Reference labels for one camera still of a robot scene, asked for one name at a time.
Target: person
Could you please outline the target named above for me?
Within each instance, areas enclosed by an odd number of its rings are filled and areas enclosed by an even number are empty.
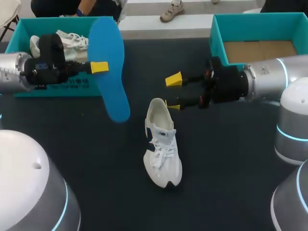
[[[214,5],[220,2],[220,0],[211,0],[211,1]],[[183,2],[181,0],[172,0],[168,10],[160,16],[160,21],[162,21],[163,23],[170,22],[172,19],[174,19],[175,16],[183,13],[184,13]]]
[[[261,13],[304,12],[308,16],[307,0],[266,0]]]
[[[127,0],[31,0],[36,17],[111,16],[118,21]]]

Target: cardboard box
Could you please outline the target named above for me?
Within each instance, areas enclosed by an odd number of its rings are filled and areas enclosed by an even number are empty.
[[[214,15],[212,56],[242,69],[248,62],[308,54],[308,19],[304,13]]]
[[[17,24],[6,53],[24,51],[30,52],[32,35],[52,34],[57,30],[76,33],[89,37],[92,23],[98,17],[58,17],[58,18],[22,18]],[[15,94],[17,97],[55,97],[55,96],[101,96],[91,75],[82,73],[68,82],[48,85],[46,90],[33,90],[27,93]]]

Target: blue insole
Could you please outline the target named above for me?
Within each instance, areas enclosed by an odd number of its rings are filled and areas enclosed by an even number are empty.
[[[130,108],[122,84],[124,43],[120,31],[110,17],[96,20],[90,30],[88,60],[108,62],[109,71],[94,74],[109,117],[116,123],[128,120]]]

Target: chair leg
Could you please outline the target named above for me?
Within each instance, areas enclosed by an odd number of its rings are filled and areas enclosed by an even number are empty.
[[[0,42],[2,41],[5,33],[8,31],[8,28],[10,27],[12,22],[10,22],[5,28],[4,28],[4,32],[2,33],[1,37],[0,37]]]
[[[11,29],[11,28],[10,28],[10,25],[11,25],[12,22],[15,23],[16,25],[18,24],[18,22],[19,22],[19,17],[18,17],[18,15],[16,15],[16,17],[15,17],[13,20],[11,20],[11,22],[10,22],[9,24],[7,24],[6,26],[4,26],[4,32],[2,33],[2,35],[1,35],[1,37],[0,37],[0,42],[2,41],[2,39],[3,39],[4,35],[5,35],[5,33],[6,33],[8,30],[14,31],[14,29]]]

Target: robotic arm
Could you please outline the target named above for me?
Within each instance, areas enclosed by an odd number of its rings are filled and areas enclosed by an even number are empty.
[[[185,86],[201,81],[204,92],[199,98],[166,100],[168,106],[184,109],[197,105],[208,108],[211,103],[265,100],[279,101],[290,83],[308,77],[308,55],[271,59],[246,64],[242,70],[236,66],[223,66],[218,57],[207,61],[205,72],[198,77],[183,79],[181,73],[166,78],[167,86]]]
[[[79,72],[106,71],[105,62],[65,61],[63,44],[57,34],[41,36],[39,47],[39,58],[25,52],[0,54],[0,94],[28,92],[37,86],[63,83]]]
[[[308,55],[249,63],[242,70],[223,66],[214,57],[207,62],[203,75],[182,79],[179,72],[167,78],[166,85],[183,86],[199,81],[204,88],[199,98],[166,100],[167,106],[208,108],[212,103],[240,99],[280,102],[275,152],[293,165],[308,159]]]

